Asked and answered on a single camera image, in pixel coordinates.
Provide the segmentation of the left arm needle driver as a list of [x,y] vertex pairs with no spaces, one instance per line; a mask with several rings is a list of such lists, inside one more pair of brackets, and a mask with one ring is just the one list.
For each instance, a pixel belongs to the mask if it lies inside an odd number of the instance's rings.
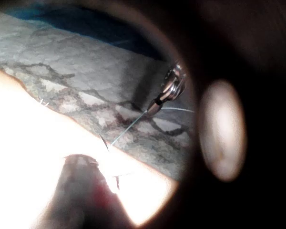
[[72,154],[64,157],[64,167],[72,166],[72,165],[80,165],[80,166],[99,166],[99,163],[96,159],[91,156],[83,155],[83,154]]

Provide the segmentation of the right arm needle driver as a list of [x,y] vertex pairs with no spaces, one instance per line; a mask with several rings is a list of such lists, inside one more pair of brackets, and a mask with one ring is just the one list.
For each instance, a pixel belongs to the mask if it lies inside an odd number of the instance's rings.
[[160,100],[162,102],[173,101],[177,99],[186,88],[187,75],[183,66],[175,62],[164,77]]

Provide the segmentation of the right arm needle driver jaw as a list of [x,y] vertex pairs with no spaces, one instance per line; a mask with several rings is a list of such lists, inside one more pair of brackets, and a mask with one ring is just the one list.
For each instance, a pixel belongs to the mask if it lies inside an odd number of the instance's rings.
[[162,107],[163,107],[163,101],[161,100],[160,96],[157,96],[148,105],[146,113],[148,115],[155,115],[162,109]]

